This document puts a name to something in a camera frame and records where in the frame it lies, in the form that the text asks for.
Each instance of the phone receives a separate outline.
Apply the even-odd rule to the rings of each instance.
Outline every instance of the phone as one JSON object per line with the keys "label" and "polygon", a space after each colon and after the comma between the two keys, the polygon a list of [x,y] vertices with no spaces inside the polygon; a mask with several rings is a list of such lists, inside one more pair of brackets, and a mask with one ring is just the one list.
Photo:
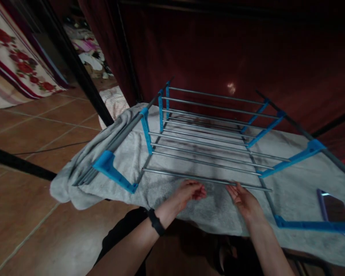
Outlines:
{"label": "phone", "polygon": [[345,222],[345,205],[340,199],[320,189],[317,189],[317,196],[324,221]]}

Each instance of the floral blanket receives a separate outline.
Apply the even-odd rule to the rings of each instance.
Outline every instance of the floral blanket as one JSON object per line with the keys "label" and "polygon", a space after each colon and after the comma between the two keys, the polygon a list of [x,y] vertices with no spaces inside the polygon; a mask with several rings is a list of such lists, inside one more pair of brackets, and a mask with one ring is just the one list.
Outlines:
{"label": "floral blanket", "polygon": [[59,81],[35,38],[13,13],[0,3],[0,108],[47,97],[69,87]]}

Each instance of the tiled floor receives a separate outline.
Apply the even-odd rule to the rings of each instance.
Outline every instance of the tiled floor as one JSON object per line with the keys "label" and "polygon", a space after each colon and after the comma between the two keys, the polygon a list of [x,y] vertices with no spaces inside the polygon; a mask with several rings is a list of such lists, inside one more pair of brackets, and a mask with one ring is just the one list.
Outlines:
{"label": "tiled floor", "polygon": [[[96,80],[104,90],[115,86]],[[98,116],[78,87],[0,111],[0,149],[48,170],[61,168],[100,132]],[[107,232],[135,206],[103,201],[78,211],[49,194],[49,181],[0,165],[0,275],[85,275]],[[196,233],[186,231],[190,237]],[[205,257],[189,252],[182,236],[159,239],[147,259],[148,275],[218,275]],[[337,270],[345,275],[345,270]]]}

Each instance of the hand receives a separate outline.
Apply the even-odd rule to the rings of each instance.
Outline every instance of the hand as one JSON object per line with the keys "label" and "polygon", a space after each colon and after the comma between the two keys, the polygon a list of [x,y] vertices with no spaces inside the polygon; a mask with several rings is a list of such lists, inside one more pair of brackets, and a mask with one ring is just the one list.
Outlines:
{"label": "hand", "polygon": [[201,200],[207,197],[207,192],[204,189],[203,184],[196,180],[187,179],[184,180],[180,187],[175,191],[175,193],[169,198],[173,201],[179,212],[184,210],[187,206],[188,201]]}
{"label": "hand", "polygon": [[261,222],[266,220],[262,207],[258,200],[247,189],[243,188],[239,182],[236,187],[226,185],[226,189],[231,195],[234,204],[245,219],[246,223]]}

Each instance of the drying rack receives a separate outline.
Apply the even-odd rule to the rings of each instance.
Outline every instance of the drying rack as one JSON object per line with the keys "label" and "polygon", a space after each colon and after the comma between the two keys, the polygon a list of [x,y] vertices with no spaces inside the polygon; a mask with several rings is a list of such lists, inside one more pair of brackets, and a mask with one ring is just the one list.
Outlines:
{"label": "drying rack", "polygon": [[[245,183],[243,183],[242,186],[247,188],[247,189],[261,190],[265,193],[265,196],[266,196],[267,201],[269,203],[269,206],[271,208],[272,214],[274,216],[275,222],[279,228],[291,228],[291,229],[316,230],[316,231],[324,231],[324,232],[345,233],[345,222],[286,221],[281,216],[276,214],[276,210],[275,210],[272,198],[270,196],[270,192],[272,192],[272,190],[268,189],[266,187],[265,182],[264,182],[264,178],[266,178],[272,174],[275,174],[275,173],[277,173],[283,169],[286,169],[287,167],[290,167],[290,166],[292,166],[298,162],[301,162],[301,161],[303,161],[303,160],[305,160],[305,159],[307,159],[307,158],[309,158],[309,157],[311,157],[311,156],[313,156],[319,152],[324,153],[336,166],[338,166],[345,173],[345,166],[342,164],[342,162],[340,160],[338,160],[333,154],[331,154],[320,141],[318,141],[317,139],[314,139],[303,128],[301,128],[301,126],[299,126],[294,120],[292,120],[289,116],[287,116],[284,111],[279,109],[273,102],[271,102],[271,100],[266,98],[259,91],[256,91],[256,92],[264,99],[263,102],[255,102],[255,101],[251,101],[251,100],[238,99],[238,98],[233,98],[233,97],[214,95],[214,94],[208,94],[208,93],[203,93],[203,92],[197,92],[197,91],[192,91],[192,90],[186,90],[186,89],[171,87],[170,83],[173,80],[173,78],[166,83],[166,85],[157,93],[157,95],[153,98],[153,100],[145,108],[143,108],[137,115],[134,116],[134,118],[131,120],[131,122],[129,124],[124,126],[124,128],[117,134],[117,136],[107,146],[107,150],[92,164],[91,167],[89,167],[78,178],[78,180],[73,184],[74,186],[89,184],[98,172],[102,172],[103,174],[108,176],[110,179],[114,180],[116,183],[118,183],[120,186],[122,186],[124,189],[126,189],[127,191],[129,191],[132,194],[134,194],[134,192],[136,191],[138,184],[141,181],[144,173],[157,173],[157,174],[164,174],[164,175],[176,176],[176,177],[181,177],[181,178],[196,179],[199,181],[212,182],[212,183],[217,183],[217,184],[235,185],[234,182],[228,181],[228,180],[212,179],[212,178],[194,176],[194,175],[183,174],[183,173],[178,173],[178,172],[173,172],[173,171],[156,170],[156,169],[148,168],[148,164],[149,164],[153,155],[162,155],[162,156],[166,156],[166,157],[190,161],[193,163],[199,163],[199,164],[215,166],[215,167],[224,168],[224,169],[230,169],[233,171],[239,171],[241,173],[248,173],[248,174],[252,174],[252,175],[257,175],[259,178],[259,181],[261,183],[260,187],[259,186],[253,186],[250,184],[245,184]],[[223,99],[227,99],[227,100],[248,102],[251,104],[258,105],[259,108],[258,108],[257,112],[249,112],[249,111],[245,111],[245,110],[225,108],[225,107],[219,107],[219,106],[215,106],[215,105],[207,105],[207,104],[203,104],[203,103],[196,103],[196,102],[191,102],[191,101],[186,101],[186,100],[175,99],[175,98],[170,97],[170,90],[179,90],[179,91],[186,92],[186,93],[192,93],[192,94],[198,94],[198,95],[204,95],[204,96],[210,96],[210,97],[218,97],[218,98],[223,98]],[[149,129],[149,125],[148,125],[149,108],[157,100],[158,100],[158,105],[159,105],[159,126],[160,126],[160,132],[159,133],[151,132]],[[202,107],[206,107],[206,108],[215,108],[215,109],[221,109],[221,110],[225,110],[225,111],[246,113],[246,114],[252,115],[252,117],[248,122],[241,122],[241,121],[237,121],[237,120],[231,120],[231,119],[226,119],[226,118],[206,116],[206,115],[201,115],[201,114],[197,114],[197,113],[186,112],[183,110],[170,109],[170,101],[180,102],[180,103],[190,104],[190,105],[198,105],[198,106],[202,106]],[[263,111],[269,105],[272,106],[277,111],[276,116],[263,114]],[[211,124],[206,124],[206,123],[202,123],[202,122],[196,122],[194,120],[181,119],[181,118],[173,117],[172,116],[173,114],[185,115],[185,116],[191,117],[193,119],[194,118],[209,119],[211,121],[217,121],[217,122],[221,122],[221,123],[225,123],[225,124],[233,124],[236,127],[232,128],[232,127],[221,126],[221,125],[211,125]],[[252,125],[252,123],[258,117],[271,118],[272,122],[266,128]],[[290,124],[295,126],[297,128],[297,130],[300,131],[300,133],[302,133],[309,140],[306,149],[304,149],[300,153],[298,153],[292,157],[289,157],[289,158],[272,156],[272,155],[268,155],[268,154],[253,152],[250,150],[250,148],[253,145],[255,145],[261,138],[263,138],[263,136],[265,136],[268,132],[270,132],[283,119],[286,119]],[[131,184],[122,174],[120,174],[114,168],[113,161],[115,159],[115,155],[113,152],[115,152],[115,150],[119,147],[119,145],[123,142],[123,140],[126,138],[126,136],[131,132],[131,130],[135,127],[135,125],[140,120],[142,122],[149,156],[147,157],[145,164],[143,165],[143,167],[142,167],[142,169],[141,169],[141,171],[137,177],[136,182]],[[201,135],[201,133],[200,134],[194,134],[191,132],[187,133],[187,132],[183,132],[183,131],[166,129],[165,127],[167,124],[173,124],[173,125],[177,125],[177,126],[188,126],[190,128],[198,129],[198,130],[206,130],[206,131],[207,130],[209,130],[209,131],[213,130],[216,133],[222,133],[225,135],[230,135],[231,137],[233,137],[233,136],[240,137],[242,142],[234,142],[234,141],[228,141],[228,140],[219,139],[219,138],[213,138],[213,137]],[[245,131],[248,128],[257,128],[257,129],[260,129],[261,131],[256,136],[252,136],[252,135],[245,134]],[[172,133],[183,135],[183,136],[188,136],[188,137],[194,137],[194,138],[203,138],[203,139],[209,140],[213,143],[202,142],[202,141],[189,139],[189,138],[176,137],[176,136],[171,135]],[[152,141],[151,141],[151,136],[157,137],[157,139],[154,143],[152,143]],[[198,152],[198,151],[192,151],[192,150],[188,150],[188,149],[172,147],[172,146],[168,146],[168,145],[161,145],[161,144],[159,144],[159,140],[161,138],[168,138],[170,140],[182,141],[182,142],[189,143],[189,144],[195,144],[195,145],[202,145],[202,146],[207,146],[207,147],[212,147],[212,148],[224,149],[224,150],[228,150],[228,151],[232,151],[232,152],[245,153],[245,154],[249,155],[251,162],[246,162],[243,160],[232,159],[232,158],[226,158],[226,157],[222,157],[222,156],[216,156],[213,154],[208,154],[208,153],[203,153],[203,152]],[[232,145],[244,146],[245,150],[238,149],[238,148],[232,148],[229,146],[217,145],[214,142],[224,142],[224,143],[228,143],[228,144],[232,144]],[[223,166],[223,165],[213,164],[213,163],[209,163],[209,162],[205,162],[205,161],[201,161],[201,160],[197,160],[197,159],[186,158],[186,157],[182,157],[179,155],[172,155],[172,154],[154,151],[157,147],[174,150],[176,152],[192,153],[195,155],[201,155],[201,156],[205,156],[205,157],[209,157],[209,158],[221,159],[221,160],[229,161],[233,164],[239,163],[239,164],[251,165],[251,166],[255,167],[255,172],[243,170],[240,168],[236,168],[234,166]],[[277,161],[279,161],[279,163],[273,167],[265,166],[262,164],[257,164],[255,159],[254,159],[254,156],[260,156],[262,158],[269,158],[269,159],[277,160]]]}

